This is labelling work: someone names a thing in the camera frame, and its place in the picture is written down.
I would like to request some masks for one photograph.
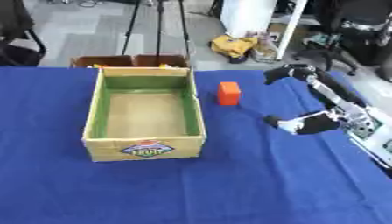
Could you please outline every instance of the floor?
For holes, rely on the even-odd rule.
[[[298,49],[292,43],[287,56],[275,64],[255,63],[251,59],[245,64],[230,65],[222,56],[211,52],[208,41],[224,32],[221,23],[211,17],[192,12],[206,12],[213,0],[186,0],[185,13],[192,43],[192,65],[198,70],[256,69],[265,70],[293,62],[290,55]],[[104,2],[94,8],[81,8],[76,2],[70,4],[47,4],[46,0],[24,0],[35,22],[38,35],[45,42],[48,53],[42,67],[68,67],[70,59],[85,55],[120,54],[125,40],[133,6],[123,3]],[[158,16],[155,7],[143,5],[138,14],[134,34],[131,36],[128,55],[154,53]],[[177,1],[165,3],[164,53],[183,53],[182,26],[179,20]],[[322,61],[303,60],[320,65]],[[346,68],[335,65],[334,69]],[[353,85],[376,107],[392,116],[392,84],[377,78],[372,68],[361,67],[354,77],[346,76]]]

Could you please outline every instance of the red cube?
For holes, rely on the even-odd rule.
[[[235,81],[223,81],[219,85],[218,100],[220,105],[238,105],[241,90]]]

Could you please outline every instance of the yellow object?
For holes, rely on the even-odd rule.
[[[239,58],[257,44],[257,38],[231,38],[222,35],[212,41],[211,49],[232,58]]]
[[[93,68],[104,68],[105,66],[103,65],[98,65],[98,64],[93,64]]]
[[[166,64],[160,64],[159,68],[172,68],[172,66],[166,65]]]

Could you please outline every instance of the blue table cover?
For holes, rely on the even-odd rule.
[[[95,79],[0,69],[1,224],[392,223],[392,181],[341,131],[291,136],[261,121],[322,109],[303,82],[197,72],[201,157],[93,163],[80,139]],[[239,83],[239,106],[216,104],[221,81]]]

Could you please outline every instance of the tripod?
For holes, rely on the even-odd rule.
[[[156,66],[159,67],[160,65],[160,54],[161,54],[161,39],[162,39],[162,16],[164,14],[164,0],[157,0],[157,13],[158,13],[158,19],[157,19],[157,53],[156,53],[156,58],[155,58],[155,63]],[[128,31],[125,34],[125,43],[124,47],[122,49],[122,55],[125,54],[128,48],[128,44],[130,42],[130,35],[133,31],[133,27],[135,25],[135,21],[137,19],[137,13],[139,11],[140,3],[142,0],[137,0],[135,9],[133,11],[132,19],[129,22],[129,28]],[[179,9],[181,12],[181,22],[182,22],[182,27],[183,27],[183,33],[184,33],[184,41],[185,41],[185,50],[186,50],[186,60],[190,60],[190,53],[189,53],[189,34],[186,29],[186,15],[184,11],[184,0],[178,0],[179,3]]]

